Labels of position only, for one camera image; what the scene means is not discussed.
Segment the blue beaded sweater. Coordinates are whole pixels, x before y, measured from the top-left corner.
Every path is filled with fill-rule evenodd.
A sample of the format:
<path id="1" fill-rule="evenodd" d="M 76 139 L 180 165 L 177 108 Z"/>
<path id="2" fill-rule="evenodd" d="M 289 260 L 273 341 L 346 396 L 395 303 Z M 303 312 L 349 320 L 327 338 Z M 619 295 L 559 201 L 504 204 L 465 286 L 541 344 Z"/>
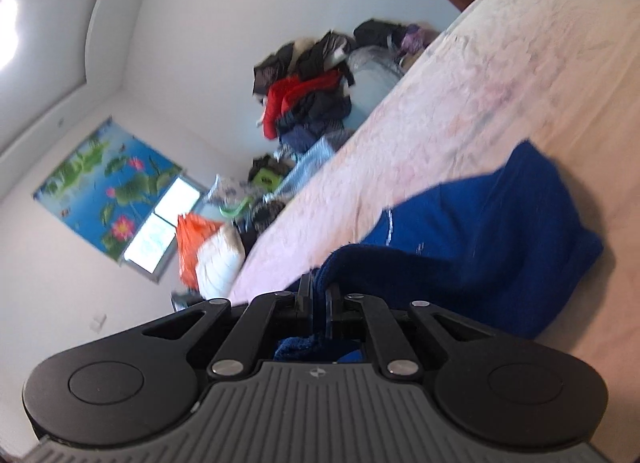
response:
<path id="1" fill-rule="evenodd" d="M 312 302 L 323 313 L 330 287 L 397 310 L 428 301 L 535 339 L 602 252 L 555 165 L 525 140 L 497 171 L 384 210 L 369 235 L 314 269 Z"/>

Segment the dark clothes pile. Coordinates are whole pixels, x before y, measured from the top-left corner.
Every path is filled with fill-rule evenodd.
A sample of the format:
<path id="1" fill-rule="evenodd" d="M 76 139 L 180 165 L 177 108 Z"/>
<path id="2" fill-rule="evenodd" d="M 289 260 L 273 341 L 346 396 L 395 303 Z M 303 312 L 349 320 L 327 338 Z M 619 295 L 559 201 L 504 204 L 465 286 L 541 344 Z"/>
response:
<path id="1" fill-rule="evenodd" d="M 329 31 L 289 41 L 253 67 L 252 95 L 262 104 L 258 126 L 270 142 L 286 134 L 284 119 L 305 97 L 333 92 L 347 78 L 343 64 L 355 41 Z"/>

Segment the leopard print garment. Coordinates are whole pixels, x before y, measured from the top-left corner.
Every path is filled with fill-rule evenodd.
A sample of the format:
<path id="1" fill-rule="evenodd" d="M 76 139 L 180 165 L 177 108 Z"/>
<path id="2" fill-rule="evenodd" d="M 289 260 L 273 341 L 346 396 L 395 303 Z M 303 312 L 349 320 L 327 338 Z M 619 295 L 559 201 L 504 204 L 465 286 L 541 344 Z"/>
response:
<path id="1" fill-rule="evenodd" d="M 239 232 L 246 255 L 250 254 L 257 239 L 272 225 L 285 206 L 286 203 L 280 199 L 262 201 L 245 216 L 235 220 L 234 227 Z"/>

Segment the orange plastic bag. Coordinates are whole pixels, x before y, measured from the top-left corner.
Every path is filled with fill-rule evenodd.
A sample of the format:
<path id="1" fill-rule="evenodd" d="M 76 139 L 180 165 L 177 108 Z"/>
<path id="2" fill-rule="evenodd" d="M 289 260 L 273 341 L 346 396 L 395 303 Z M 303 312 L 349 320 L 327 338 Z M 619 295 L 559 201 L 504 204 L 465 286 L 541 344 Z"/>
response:
<path id="1" fill-rule="evenodd" d="M 191 290 L 198 290 L 196 265 L 198 249 L 222 227 L 223 222 L 209 220 L 198 214 L 178 216 L 176 239 L 181 282 Z"/>

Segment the green plastic stool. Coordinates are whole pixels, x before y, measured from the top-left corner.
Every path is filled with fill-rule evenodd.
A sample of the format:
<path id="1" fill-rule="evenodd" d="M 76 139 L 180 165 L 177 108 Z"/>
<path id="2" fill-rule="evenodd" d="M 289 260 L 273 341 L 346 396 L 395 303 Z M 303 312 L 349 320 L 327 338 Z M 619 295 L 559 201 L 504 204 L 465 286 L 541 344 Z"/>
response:
<path id="1" fill-rule="evenodd" d="M 262 168 L 258 171 L 258 173 L 254 176 L 249 183 L 254 187 L 254 196 L 250 199 L 245 199 L 240 205 L 235 206 L 234 208 L 223 208 L 222 206 L 217 206 L 220 214 L 227 218 L 238 217 L 242 213 L 244 213 L 248 208 L 250 208 L 254 203 L 260 200 L 266 194 L 270 194 L 276 190 L 280 183 L 282 183 L 283 177 L 277 174 L 274 174 L 272 171 L 265 170 Z"/>

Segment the floral grey pillow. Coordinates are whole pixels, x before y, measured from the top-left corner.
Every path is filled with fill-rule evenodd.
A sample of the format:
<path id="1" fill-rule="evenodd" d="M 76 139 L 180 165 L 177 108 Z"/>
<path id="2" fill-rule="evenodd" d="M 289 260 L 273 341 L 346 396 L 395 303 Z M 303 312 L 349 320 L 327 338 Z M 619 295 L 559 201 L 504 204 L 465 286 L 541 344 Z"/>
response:
<path id="1" fill-rule="evenodd" d="M 223 208 L 234 208 L 253 196 L 254 187 L 249 182 L 217 175 L 208 191 L 206 201 Z"/>

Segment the light blue knitted blanket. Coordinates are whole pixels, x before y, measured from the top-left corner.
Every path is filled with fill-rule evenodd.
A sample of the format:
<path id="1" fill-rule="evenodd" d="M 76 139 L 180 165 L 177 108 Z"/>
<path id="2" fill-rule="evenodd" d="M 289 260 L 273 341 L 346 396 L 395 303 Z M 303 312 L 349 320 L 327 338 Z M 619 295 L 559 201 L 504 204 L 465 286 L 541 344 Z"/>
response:
<path id="1" fill-rule="evenodd" d="M 294 197 L 320 171 L 320 168 L 334 157 L 334 154 L 335 149 L 331 142 L 321 138 L 296 163 L 274 194 L 279 197 Z"/>

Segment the lotus print roller blind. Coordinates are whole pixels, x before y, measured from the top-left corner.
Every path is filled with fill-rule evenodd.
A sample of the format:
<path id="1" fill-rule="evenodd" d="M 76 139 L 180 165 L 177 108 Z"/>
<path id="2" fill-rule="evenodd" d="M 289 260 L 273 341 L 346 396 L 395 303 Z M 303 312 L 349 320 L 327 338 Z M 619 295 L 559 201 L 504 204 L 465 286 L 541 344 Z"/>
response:
<path id="1" fill-rule="evenodd" d="M 119 261 L 183 167 L 107 119 L 34 192 L 34 199 Z"/>

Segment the red garment on pile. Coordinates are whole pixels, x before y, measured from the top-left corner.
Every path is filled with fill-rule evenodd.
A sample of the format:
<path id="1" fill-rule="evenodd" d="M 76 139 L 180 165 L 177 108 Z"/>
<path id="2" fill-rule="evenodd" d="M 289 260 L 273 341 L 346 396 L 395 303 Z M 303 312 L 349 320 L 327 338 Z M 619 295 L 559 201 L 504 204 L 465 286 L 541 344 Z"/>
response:
<path id="1" fill-rule="evenodd" d="M 262 113 L 262 134 L 273 140 L 277 135 L 277 120 L 291 110 L 304 96 L 315 90 L 334 90 L 341 83 L 343 74 L 330 70 L 314 79 L 303 81 L 297 74 L 289 76 L 271 85 Z"/>

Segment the grey plastic-wrapped bundle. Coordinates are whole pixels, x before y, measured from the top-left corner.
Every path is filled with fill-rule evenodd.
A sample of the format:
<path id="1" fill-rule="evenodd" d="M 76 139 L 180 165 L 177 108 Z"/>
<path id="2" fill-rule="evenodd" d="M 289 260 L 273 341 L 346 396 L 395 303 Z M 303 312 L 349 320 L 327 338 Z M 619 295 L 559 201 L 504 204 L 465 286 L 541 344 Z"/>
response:
<path id="1" fill-rule="evenodd" d="M 352 108 L 368 116 L 404 76 L 395 55 L 387 48 L 366 46 L 347 58 L 354 85 L 349 88 Z"/>

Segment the purple bag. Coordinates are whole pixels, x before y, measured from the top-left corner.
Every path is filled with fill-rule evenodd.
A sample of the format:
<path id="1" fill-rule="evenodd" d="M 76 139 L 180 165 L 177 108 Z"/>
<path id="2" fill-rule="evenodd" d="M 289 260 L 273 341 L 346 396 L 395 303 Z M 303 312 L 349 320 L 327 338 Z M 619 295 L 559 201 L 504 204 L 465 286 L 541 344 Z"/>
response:
<path id="1" fill-rule="evenodd" d="M 438 36 L 439 32 L 437 30 L 410 24 L 402 38 L 400 50 L 405 54 L 417 54 L 427 49 Z"/>

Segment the pink floral bed blanket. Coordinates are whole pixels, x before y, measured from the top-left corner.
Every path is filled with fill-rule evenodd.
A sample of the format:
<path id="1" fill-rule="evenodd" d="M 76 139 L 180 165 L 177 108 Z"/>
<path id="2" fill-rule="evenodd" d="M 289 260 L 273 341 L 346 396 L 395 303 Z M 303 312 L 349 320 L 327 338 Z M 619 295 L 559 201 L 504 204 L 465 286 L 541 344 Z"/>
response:
<path id="1" fill-rule="evenodd" d="M 558 164 L 605 250 L 544 344 L 608 385 L 594 435 L 639 454 L 639 0 L 476 0 L 427 49 L 277 220 L 233 303 L 283 289 L 381 212 L 447 180 L 491 172 L 529 140 Z"/>

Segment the window with grey frame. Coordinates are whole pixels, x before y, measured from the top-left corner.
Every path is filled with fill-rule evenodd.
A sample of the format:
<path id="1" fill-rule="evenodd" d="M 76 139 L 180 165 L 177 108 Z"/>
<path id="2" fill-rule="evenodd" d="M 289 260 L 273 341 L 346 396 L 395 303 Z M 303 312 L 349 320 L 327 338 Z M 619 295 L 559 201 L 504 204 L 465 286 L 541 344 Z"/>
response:
<path id="1" fill-rule="evenodd" d="M 178 217 L 195 210 L 203 192 L 203 187 L 192 178 L 178 176 L 124 249 L 122 262 L 146 279 L 160 281 L 177 251 Z"/>

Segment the white wall switch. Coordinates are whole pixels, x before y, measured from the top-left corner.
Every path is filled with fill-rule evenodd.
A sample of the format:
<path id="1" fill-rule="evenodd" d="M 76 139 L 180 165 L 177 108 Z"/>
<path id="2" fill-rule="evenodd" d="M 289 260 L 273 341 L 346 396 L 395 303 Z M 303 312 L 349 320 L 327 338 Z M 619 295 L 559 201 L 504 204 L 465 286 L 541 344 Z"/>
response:
<path id="1" fill-rule="evenodd" d="M 94 315 L 92 317 L 92 320 L 90 322 L 90 329 L 93 332 L 100 333 L 104 328 L 105 322 L 106 322 L 105 313 L 98 313 L 97 315 Z"/>

